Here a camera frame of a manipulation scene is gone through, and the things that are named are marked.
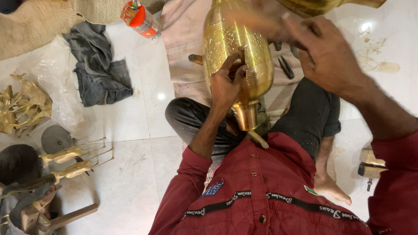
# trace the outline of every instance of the brass animal sculpture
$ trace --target brass animal sculpture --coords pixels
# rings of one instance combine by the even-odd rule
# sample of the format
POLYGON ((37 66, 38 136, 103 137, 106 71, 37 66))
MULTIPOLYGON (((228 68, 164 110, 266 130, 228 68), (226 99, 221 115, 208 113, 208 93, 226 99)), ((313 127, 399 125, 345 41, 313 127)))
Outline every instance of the brass animal sculpture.
POLYGON ((64 150, 61 150, 61 151, 59 151, 57 153, 41 155, 39 157, 42 158, 42 160, 44 161, 43 167, 47 167, 48 166, 48 162, 50 162, 50 161, 55 161, 56 163, 68 162, 69 160, 72 160, 72 159, 75 159, 75 158, 78 158, 78 157, 81 157, 81 156, 90 154, 90 153, 95 152, 95 151, 97 151, 99 149, 102 149, 102 148, 105 148, 106 146, 103 146, 103 147, 98 148, 96 150, 88 151, 86 153, 82 153, 82 149, 80 147, 81 145, 85 145, 85 144, 88 144, 88 143, 93 143, 93 142, 97 142, 97 141, 105 140, 105 139, 106 139, 106 137, 103 137, 103 138, 101 138, 99 140, 90 141, 90 142, 87 142, 87 143, 84 143, 84 144, 80 144, 80 145, 74 145, 74 146, 72 146, 70 148, 66 148, 64 150))
MULTIPOLYGON (((107 152, 112 151, 112 150, 113 150, 113 148, 109 149, 108 151, 106 151, 104 153, 107 153, 107 152)), ((81 161, 81 162, 77 162, 77 163, 75 163, 75 164, 73 164, 73 165, 65 168, 65 170, 63 170, 63 171, 52 171, 51 174, 53 174, 55 176, 55 179, 56 179, 55 184, 59 184, 59 180, 62 179, 62 178, 64 178, 64 177, 66 177, 66 178, 73 178, 73 177, 79 176, 79 175, 83 174, 86 171, 89 171, 89 170, 91 170, 93 168, 96 168, 96 167, 98 167, 100 165, 103 165, 106 162, 111 161, 111 160, 114 159, 114 157, 112 156, 111 159, 105 161, 102 164, 99 164, 99 159, 97 159, 97 163, 92 166, 92 164, 90 162, 90 160, 92 158, 90 158, 88 160, 81 161)))
POLYGON ((30 127, 34 129, 45 117, 51 117, 51 98, 39 88, 37 82, 24 79, 25 75, 10 74, 13 79, 22 84, 20 92, 13 95, 10 85, 4 93, 0 92, 1 133, 20 137, 26 129, 30 127))

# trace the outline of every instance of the stain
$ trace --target stain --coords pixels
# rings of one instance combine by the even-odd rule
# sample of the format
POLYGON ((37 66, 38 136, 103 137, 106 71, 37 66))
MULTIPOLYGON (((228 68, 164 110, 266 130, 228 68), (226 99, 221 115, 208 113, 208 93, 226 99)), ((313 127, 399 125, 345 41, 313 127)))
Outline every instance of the stain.
POLYGON ((144 158, 144 156, 145 156, 145 154, 141 154, 141 157, 139 158, 139 160, 138 161, 136 161, 132 166, 134 166, 136 163, 138 163, 138 162, 143 162, 143 161, 145 161, 145 158, 144 158))
POLYGON ((335 149, 336 149, 338 154, 341 154, 341 153, 345 152, 345 148, 343 148, 343 147, 335 147, 335 149))
POLYGON ((372 30, 370 27, 368 27, 366 30, 364 30, 363 32, 358 32, 359 33, 359 37, 360 38, 365 38, 367 36, 367 34, 371 33, 372 30))
POLYGON ((359 52, 358 60, 363 71, 374 71, 389 74, 395 74, 400 71, 400 65, 398 63, 375 61, 370 57, 370 55, 374 53, 376 53, 376 55, 381 53, 380 49, 385 46, 386 40, 386 38, 382 38, 376 43, 369 43, 369 45, 366 46, 363 51, 359 52))
POLYGON ((139 91, 139 89, 134 89, 132 97, 139 97, 141 95, 141 92, 139 91))

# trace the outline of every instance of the brass teapot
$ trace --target brass teapot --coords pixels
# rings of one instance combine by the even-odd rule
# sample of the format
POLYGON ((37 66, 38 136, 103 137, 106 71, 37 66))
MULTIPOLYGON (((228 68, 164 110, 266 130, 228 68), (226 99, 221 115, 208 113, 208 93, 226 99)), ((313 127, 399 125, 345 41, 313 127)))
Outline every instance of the brass teapot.
POLYGON ((379 8, 386 0, 277 0, 287 9, 304 18, 324 15, 346 3, 379 8))
POLYGON ((244 47, 246 77, 238 99, 232 106, 238 126, 250 131, 257 128, 257 104, 271 88, 274 65, 267 40, 245 26, 225 24, 222 16, 224 7, 250 10, 242 0, 212 0, 203 26, 203 66, 206 85, 211 91, 210 76, 217 72, 226 58, 238 47, 244 47))

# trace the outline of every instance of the grinding disc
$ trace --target grinding disc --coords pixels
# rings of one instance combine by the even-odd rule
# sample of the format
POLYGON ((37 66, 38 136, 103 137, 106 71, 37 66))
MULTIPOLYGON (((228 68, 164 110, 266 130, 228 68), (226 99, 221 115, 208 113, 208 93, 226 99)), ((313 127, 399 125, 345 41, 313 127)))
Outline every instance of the grinding disc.
POLYGON ((53 125, 45 129, 41 137, 42 148, 47 154, 53 154, 74 146, 70 132, 60 125, 53 125))

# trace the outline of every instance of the maroon jacket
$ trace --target maroon jacket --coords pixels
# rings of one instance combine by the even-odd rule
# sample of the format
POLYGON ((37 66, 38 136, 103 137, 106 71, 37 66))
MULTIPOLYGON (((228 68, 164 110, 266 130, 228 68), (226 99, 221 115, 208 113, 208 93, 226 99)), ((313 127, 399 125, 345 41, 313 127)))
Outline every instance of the maroon jacket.
POLYGON ((262 149, 243 141, 203 195, 212 161, 187 148, 150 234, 418 234, 418 133, 372 142, 389 170, 369 198, 367 224, 309 192, 315 165, 296 141, 269 133, 268 144, 262 149))

